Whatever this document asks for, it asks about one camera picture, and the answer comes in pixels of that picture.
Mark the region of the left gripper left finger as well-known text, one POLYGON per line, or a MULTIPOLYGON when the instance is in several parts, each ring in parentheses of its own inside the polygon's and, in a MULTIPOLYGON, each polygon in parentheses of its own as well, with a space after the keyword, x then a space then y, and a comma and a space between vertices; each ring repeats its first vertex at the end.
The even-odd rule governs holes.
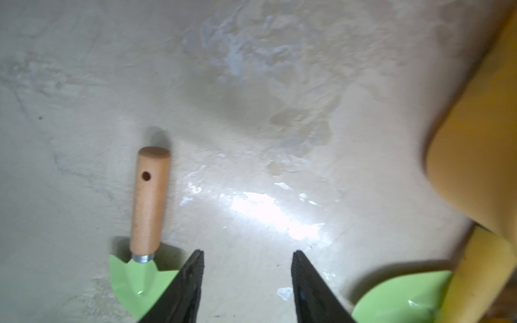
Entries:
POLYGON ((195 250, 151 310, 139 322, 195 323, 201 301, 204 252, 195 250))

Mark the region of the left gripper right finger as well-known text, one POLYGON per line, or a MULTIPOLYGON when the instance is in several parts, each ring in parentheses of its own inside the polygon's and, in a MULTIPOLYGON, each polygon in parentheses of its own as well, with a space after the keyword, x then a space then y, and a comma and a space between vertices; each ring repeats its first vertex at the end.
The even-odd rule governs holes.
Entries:
POLYGON ((299 323, 355 323, 301 250, 293 254, 291 274, 299 323))

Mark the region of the dark green shovel yellow handle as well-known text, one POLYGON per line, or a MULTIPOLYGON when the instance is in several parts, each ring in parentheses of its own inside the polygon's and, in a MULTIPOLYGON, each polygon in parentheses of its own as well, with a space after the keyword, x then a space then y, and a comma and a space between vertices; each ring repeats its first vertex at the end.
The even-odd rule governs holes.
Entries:
POLYGON ((435 321, 481 322, 515 269, 511 244, 483 227, 475 227, 435 321))

